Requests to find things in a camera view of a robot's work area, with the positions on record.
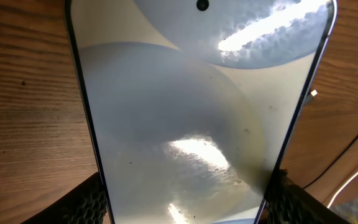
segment black cable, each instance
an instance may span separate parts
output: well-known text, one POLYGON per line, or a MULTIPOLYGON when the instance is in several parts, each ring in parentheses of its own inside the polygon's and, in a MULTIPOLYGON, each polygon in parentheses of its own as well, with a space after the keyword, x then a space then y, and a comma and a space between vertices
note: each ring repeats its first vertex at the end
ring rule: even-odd
POLYGON ((352 145, 358 140, 358 135, 347 145, 345 150, 343 150, 340 155, 314 180, 312 180, 310 183, 308 183, 306 186, 303 187, 303 189, 308 188, 310 185, 314 184, 320 177, 322 177, 328 170, 331 168, 344 154, 345 152, 352 147, 352 145))

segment phone screen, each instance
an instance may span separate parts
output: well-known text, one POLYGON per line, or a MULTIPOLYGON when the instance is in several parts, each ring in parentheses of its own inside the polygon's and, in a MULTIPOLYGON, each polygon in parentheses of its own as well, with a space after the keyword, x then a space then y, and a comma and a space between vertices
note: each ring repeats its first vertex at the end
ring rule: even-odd
POLYGON ((256 222, 336 3, 65 5, 115 223, 256 222))

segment cable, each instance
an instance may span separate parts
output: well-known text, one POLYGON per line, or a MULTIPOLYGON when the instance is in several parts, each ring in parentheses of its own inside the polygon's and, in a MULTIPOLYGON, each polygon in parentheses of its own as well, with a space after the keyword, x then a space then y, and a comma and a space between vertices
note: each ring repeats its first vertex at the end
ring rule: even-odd
POLYGON ((308 188, 310 185, 314 184, 320 177, 322 177, 344 154, 345 152, 352 147, 352 145, 358 140, 358 135, 347 145, 345 150, 343 150, 340 155, 314 180, 312 180, 310 183, 308 183, 306 186, 303 187, 303 189, 308 188))
POLYGON ((357 175, 358 175, 358 171, 357 171, 355 174, 353 174, 353 175, 351 176, 351 178, 349 178, 349 179, 345 182, 345 184, 343 184, 343 185, 341 186, 341 188, 339 188, 339 189, 335 192, 334 196, 333 196, 333 197, 331 198, 331 200, 329 201, 329 204, 328 204, 327 208, 330 208, 330 206, 333 204, 333 202, 334 202, 336 196, 341 192, 341 190, 343 190, 343 189, 346 187, 346 185, 347 185, 350 181, 352 181, 355 177, 357 177, 357 175))

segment black circle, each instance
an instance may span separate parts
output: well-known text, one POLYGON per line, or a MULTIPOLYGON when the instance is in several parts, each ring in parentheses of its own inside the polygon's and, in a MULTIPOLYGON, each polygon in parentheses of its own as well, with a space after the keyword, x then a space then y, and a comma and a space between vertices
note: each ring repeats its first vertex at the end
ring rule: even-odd
POLYGON ((205 11, 209 6, 208 0, 198 0, 197 1, 197 9, 200 11, 205 11))

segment phone frame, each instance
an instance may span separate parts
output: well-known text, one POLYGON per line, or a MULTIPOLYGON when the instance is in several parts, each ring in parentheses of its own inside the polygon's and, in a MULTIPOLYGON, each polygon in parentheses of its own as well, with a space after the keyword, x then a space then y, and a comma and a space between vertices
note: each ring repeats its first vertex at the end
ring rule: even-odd
MULTIPOLYGON (((75 68, 78 84, 80 86, 80 93, 81 93, 81 98, 82 98, 83 107, 84 107, 84 111, 85 111, 86 121, 88 123, 88 129, 89 129, 89 133, 90 133, 90 137, 91 137, 91 141, 92 141, 92 145, 93 145, 93 152, 95 154, 96 164, 98 166, 99 174, 101 176, 103 188, 106 193, 106 201, 107 201, 110 221, 112 224, 115 224, 114 215, 112 213, 111 204, 110 204, 108 188, 107 188, 107 185, 105 184, 106 179, 104 177, 103 166, 101 164, 101 156, 99 153, 99 147, 98 147, 98 143, 96 142, 96 133, 94 131, 88 96, 86 94, 85 81, 84 81, 81 62, 80 62, 80 55, 78 53, 74 28, 73 28, 73 24, 71 21, 71 1, 72 0, 64 0, 64 2, 63 2, 63 20, 65 23, 66 33, 67 33, 68 41, 70 44, 71 54, 73 56, 73 63, 74 63, 74 68, 75 68)), ((287 146, 291 139, 294 127, 295 127, 296 123, 298 122, 298 117, 301 113, 303 103, 305 102, 305 98, 307 97, 308 92, 310 91, 310 86, 313 82, 314 75, 316 74, 318 65, 320 64, 320 61, 323 57, 325 48, 326 48, 328 40, 329 40, 329 36, 331 35, 333 28, 334 28, 335 20, 337 17, 337 0, 328 0, 328 1, 330 1, 330 2, 327 2, 327 6, 328 6, 327 25, 323 32, 323 35, 321 36, 320 43, 316 50, 316 54, 314 55, 313 62, 310 66, 308 76, 307 76, 307 78, 305 80, 305 84, 302 88, 298 103, 296 104, 294 114, 292 116, 290 125, 288 127, 287 133, 286 133, 284 141, 283 141, 283 145, 280 149, 280 153, 278 154, 276 164, 274 166, 272 175, 270 176, 270 180, 269 180, 269 183, 268 183, 268 186, 266 189, 269 189, 269 187, 272 183, 271 182, 272 177, 274 175, 276 175, 277 172, 280 170, 280 164, 283 160, 284 153, 287 150, 287 146)), ((257 224, 259 222, 260 217, 262 215, 262 211, 265 207, 265 204, 266 204, 266 201, 263 198, 262 202, 259 206, 257 216, 255 217, 254 224, 257 224)))

